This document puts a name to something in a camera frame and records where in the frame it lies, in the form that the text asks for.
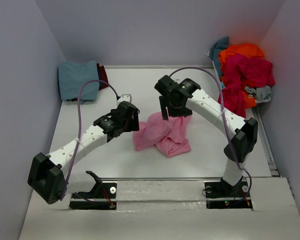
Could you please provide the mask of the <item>pink t shirt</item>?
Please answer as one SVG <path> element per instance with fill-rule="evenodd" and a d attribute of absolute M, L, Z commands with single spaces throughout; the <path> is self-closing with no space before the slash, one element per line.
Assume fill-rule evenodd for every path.
<path fill-rule="evenodd" d="M 153 113 L 146 122 L 140 121 L 139 130 L 133 132 L 134 150 L 139 152 L 155 146 L 167 158 L 189 153 L 191 146 L 186 133 L 191 119 L 182 116 L 164 120 L 160 112 Z"/>

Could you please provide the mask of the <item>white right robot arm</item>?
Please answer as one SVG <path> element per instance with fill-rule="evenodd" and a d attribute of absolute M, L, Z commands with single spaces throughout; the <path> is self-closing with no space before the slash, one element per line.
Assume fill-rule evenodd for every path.
<path fill-rule="evenodd" d="M 160 94 L 164 120 L 197 113 L 225 135 L 228 144 L 223 152 L 227 159 L 217 191 L 226 197 L 236 194 L 243 179 L 246 160 L 258 140 L 258 122 L 252 117 L 245 119 L 231 112 L 189 78 L 177 83 L 165 75 L 154 88 Z"/>

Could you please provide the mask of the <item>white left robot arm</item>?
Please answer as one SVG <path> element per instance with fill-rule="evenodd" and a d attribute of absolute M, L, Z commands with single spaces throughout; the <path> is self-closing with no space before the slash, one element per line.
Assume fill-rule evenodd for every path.
<path fill-rule="evenodd" d="M 48 154 L 38 153 L 31 163 L 28 185 L 49 205 L 61 201 L 67 194 L 77 194 L 85 200 L 98 196 L 102 179 L 91 170 L 72 174 L 72 168 L 112 139 L 138 131 L 139 112 L 132 103 L 122 101 L 87 130 L 79 131 L 78 137 L 67 145 Z"/>

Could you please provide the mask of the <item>clear plastic bin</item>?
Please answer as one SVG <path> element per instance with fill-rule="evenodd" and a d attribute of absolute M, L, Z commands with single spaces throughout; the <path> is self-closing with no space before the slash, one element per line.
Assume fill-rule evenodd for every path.
<path fill-rule="evenodd" d="M 220 80 L 220 76 L 219 76 L 219 72 L 218 72 L 218 69 L 215 65 L 215 62 L 213 60 L 213 56 L 211 54 L 211 51 L 209 50 L 206 55 L 208 56 L 208 58 L 211 60 L 212 62 L 212 66 L 213 66 L 213 69 L 214 69 L 214 73 L 215 73 L 215 76 L 218 78 L 219 82 L 220 82 L 220 86 L 221 86 L 221 89 L 223 90 L 225 88 L 223 82 Z"/>

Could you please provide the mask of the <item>folded dark red t shirt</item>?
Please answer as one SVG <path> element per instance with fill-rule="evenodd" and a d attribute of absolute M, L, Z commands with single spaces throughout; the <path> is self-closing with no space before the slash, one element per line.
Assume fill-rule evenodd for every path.
<path fill-rule="evenodd" d="M 98 79 L 103 81 L 103 82 L 108 83 L 109 80 L 108 80 L 108 76 L 107 76 L 105 67 L 103 65 L 100 65 L 99 63 L 96 64 L 96 67 L 97 67 Z M 100 83 L 99 84 L 99 90 L 102 90 L 102 89 L 107 88 L 107 87 L 108 87 L 108 85 L 105 84 L 105 83 Z"/>

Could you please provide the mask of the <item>folded light blue t shirt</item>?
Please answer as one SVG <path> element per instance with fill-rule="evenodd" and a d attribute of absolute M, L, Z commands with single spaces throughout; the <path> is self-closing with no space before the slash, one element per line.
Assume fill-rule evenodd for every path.
<path fill-rule="evenodd" d="M 63 62 L 58 66 L 58 85 L 62 101 L 78 99 L 82 86 L 92 80 L 98 80 L 96 61 L 87 63 Z M 82 101 L 96 101 L 100 83 L 87 84 L 81 95 Z"/>

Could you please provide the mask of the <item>magenta t shirt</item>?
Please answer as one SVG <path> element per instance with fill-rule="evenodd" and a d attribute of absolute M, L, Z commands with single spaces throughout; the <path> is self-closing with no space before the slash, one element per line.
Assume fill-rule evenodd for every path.
<path fill-rule="evenodd" d="M 248 58 L 235 54 L 226 59 L 222 89 L 224 107 L 234 114 L 246 117 L 247 101 L 243 92 L 245 87 L 262 88 L 276 84 L 273 64 L 262 58 Z"/>

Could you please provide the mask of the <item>teal t shirt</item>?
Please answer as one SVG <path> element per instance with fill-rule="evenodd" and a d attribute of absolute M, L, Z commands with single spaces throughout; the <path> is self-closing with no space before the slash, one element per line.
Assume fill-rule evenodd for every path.
<path fill-rule="evenodd" d="M 230 38 L 225 36 L 220 38 L 218 41 L 214 43 L 214 45 L 210 48 L 210 53 L 212 54 L 214 64 L 216 65 L 217 69 L 220 70 L 221 63 L 219 60 L 219 53 L 229 47 Z"/>

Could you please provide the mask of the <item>grey t shirt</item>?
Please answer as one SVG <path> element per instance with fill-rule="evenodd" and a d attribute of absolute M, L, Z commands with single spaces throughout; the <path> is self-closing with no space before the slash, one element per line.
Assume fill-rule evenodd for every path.
<path fill-rule="evenodd" d="M 269 85 L 264 87 L 252 88 L 246 86 L 244 90 L 249 94 L 252 95 L 255 99 L 257 104 L 260 103 L 267 103 L 272 99 L 272 89 Z"/>

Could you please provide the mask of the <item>orange t shirt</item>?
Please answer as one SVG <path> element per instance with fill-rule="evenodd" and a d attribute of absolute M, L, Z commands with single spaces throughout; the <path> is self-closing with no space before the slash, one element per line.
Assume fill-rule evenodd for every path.
<path fill-rule="evenodd" d="M 255 44 L 243 43 L 237 45 L 230 45 L 227 49 L 223 49 L 217 54 L 217 63 L 220 64 L 217 70 L 221 70 L 218 74 L 224 87 L 226 86 L 226 78 L 224 77 L 224 71 L 226 69 L 226 60 L 236 54 L 246 56 L 247 58 L 265 59 L 264 52 Z"/>

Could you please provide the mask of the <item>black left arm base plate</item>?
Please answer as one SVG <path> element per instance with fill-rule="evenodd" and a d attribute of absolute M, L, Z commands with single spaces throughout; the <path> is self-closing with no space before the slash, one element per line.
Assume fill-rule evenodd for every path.
<path fill-rule="evenodd" d="M 104 181 L 89 192 L 73 193 L 69 208 L 72 210 L 114 211 L 117 209 L 117 182 Z"/>

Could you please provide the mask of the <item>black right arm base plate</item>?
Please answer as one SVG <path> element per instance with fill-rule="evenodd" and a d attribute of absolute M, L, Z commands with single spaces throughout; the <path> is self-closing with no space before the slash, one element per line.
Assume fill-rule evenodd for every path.
<path fill-rule="evenodd" d="M 201 194 L 206 198 L 208 210 L 225 209 L 253 209 L 251 195 L 248 193 L 247 181 L 242 181 L 237 189 L 225 192 L 221 188 L 220 181 L 208 181 L 204 183 Z"/>

